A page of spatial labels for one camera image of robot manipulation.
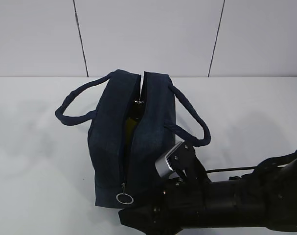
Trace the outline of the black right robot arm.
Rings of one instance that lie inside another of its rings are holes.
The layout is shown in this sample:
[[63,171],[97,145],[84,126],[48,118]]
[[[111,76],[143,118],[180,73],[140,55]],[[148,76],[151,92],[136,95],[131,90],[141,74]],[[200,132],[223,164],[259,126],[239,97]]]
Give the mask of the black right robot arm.
[[188,228],[264,227],[297,232],[297,150],[268,158],[250,173],[213,182],[194,147],[179,142],[157,162],[159,175],[173,172],[156,194],[121,210],[120,223],[147,235],[174,235]]

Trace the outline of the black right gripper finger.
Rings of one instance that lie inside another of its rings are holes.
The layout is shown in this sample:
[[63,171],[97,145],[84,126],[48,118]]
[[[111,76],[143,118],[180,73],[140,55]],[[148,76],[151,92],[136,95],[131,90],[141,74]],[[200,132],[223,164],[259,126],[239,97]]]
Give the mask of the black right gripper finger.
[[125,208],[118,212],[120,223],[124,226],[141,232],[157,232],[158,206],[148,204],[146,206]]

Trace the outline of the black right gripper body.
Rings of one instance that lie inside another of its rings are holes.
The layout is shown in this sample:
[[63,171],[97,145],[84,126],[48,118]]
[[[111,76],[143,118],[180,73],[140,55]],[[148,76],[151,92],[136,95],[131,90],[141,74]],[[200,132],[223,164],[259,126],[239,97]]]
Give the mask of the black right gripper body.
[[236,224],[236,181],[169,180],[151,212],[153,232],[230,228]]

